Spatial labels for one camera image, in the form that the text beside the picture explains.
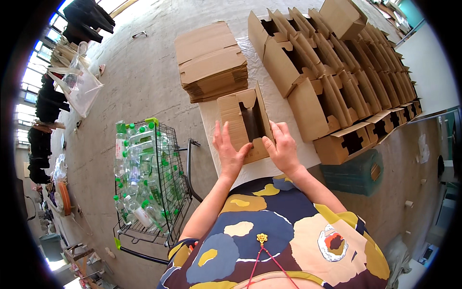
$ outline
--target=white paper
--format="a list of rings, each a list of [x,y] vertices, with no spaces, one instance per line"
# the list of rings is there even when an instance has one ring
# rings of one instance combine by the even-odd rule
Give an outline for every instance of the white paper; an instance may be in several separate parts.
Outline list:
[[[289,131],[297,143],[298,158],[303,166],[309,168],[321,163],[313,146],[313,142],[304,143],[302,141],[302,137],[298,131],[297,123],[295,122],[295,118],[293,117],[292,110],[287,102],[287,99],[282,98],[276,85],[263,66],[258,54],[255,52],[252,43],[250,43],[249,38],[242,37],[236,39],[236,41],[241,48],[242,53],[247,58],[247,70],[249,72],[248,87],[255,87],[258,81],[269,119],[275,123],[287,123]],[[212,144],[215,120],[221,122],[218,103],[216,100],[199,103],[199,109],[201,111],[208,145],[212,153],[213,163],[217,170],[217,175],[219,175],[221,172],[220,159],[218,152]],[[282,174],[282,172],[276,168],[270,158],[258,160],[242,167],[239,176],[234,182],[233,188],[257,178],[273,177],[280,174]]]

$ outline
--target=hand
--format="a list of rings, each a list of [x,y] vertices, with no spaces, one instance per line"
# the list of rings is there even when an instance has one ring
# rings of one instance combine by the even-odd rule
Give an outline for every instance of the hand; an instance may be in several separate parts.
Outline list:
[[[236,152],[231,144],[230,135],[228,133],[228,122],[223,126],[223,133],[220,132],[220,123],[215,122],[215,133],[213,134],[213,147],[218,151],[221,162],[220,177],[236,180],[244,163],[245,155],[252,148],[252,143],[244,145],[239,152]]]
[[[289,175],[302,167],[297,157],[297,144],[290,135],[286,123],[274,123],[272,121],[269,121],[269,123],[276,146],[266,136],[262,139],[263,144],[276,167],[290,177]]]

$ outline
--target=patterned blouse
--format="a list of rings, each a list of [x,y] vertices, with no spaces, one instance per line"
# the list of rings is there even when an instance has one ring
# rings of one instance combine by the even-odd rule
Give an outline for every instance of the patterned blouse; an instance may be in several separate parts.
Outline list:
[[[273,258],[262,251],[252,275],[261,233]],[[287,276],[299,288],[313,282],[324,288],[385,288],[389,277],[387,261],[361,218],[311,203],[281,176],[234,188],[210,231],[200,240],[179,241],[168,258],[158,289],[246,288],[250,275],[251,285],[272,279],[281,284],[276,288],[295,288]]]

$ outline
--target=green bottle cap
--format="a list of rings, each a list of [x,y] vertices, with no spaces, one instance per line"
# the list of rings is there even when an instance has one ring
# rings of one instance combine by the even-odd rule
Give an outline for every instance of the green bottle cap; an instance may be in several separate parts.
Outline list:
[[[149,205],[149,201],[148,200],[144,200],[142,203],[141,203],[141,207],[144,209],[145,206]]]

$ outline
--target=woman's right hand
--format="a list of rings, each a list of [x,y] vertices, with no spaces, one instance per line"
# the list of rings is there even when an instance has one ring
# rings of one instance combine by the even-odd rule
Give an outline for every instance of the woman's right hand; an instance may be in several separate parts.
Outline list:
[[[276,145],[266,136],[262,139],[263,144],[276,167],[290,177],[302,167],[297,156],[297,144],[290,135],[286,123],[274,123],[272,121],[269,123]]]

